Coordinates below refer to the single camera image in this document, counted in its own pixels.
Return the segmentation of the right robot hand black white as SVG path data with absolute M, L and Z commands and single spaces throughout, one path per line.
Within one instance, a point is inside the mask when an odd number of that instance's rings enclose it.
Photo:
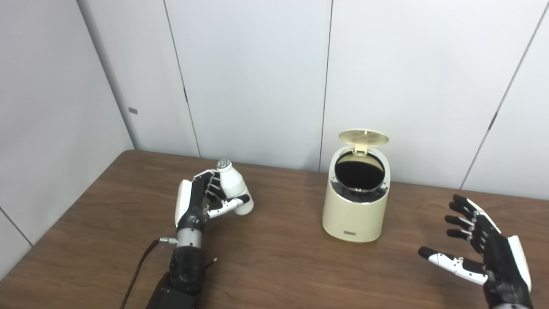
M 447 230 L 447 236 L 469 242 L 482 262 L 425 246 L 418 254 L 459 278 L 481 285 L 490 309 L 533 308 L 530 270 L 519 237 L 504 236 L 488 213 L 469 198 L 454 195 L 449 208 L 459 216 L 445 216 L 445 222 L 458 226 Z

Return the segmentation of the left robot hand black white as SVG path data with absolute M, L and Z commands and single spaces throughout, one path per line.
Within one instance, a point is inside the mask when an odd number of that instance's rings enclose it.
M 176 231 L 204 231 L 208 221 L 252 201 L 248 192 L 229 197 L 221 185 L 218 170 L 205 170 L 192 180 L 182 180 L 176 202 Z

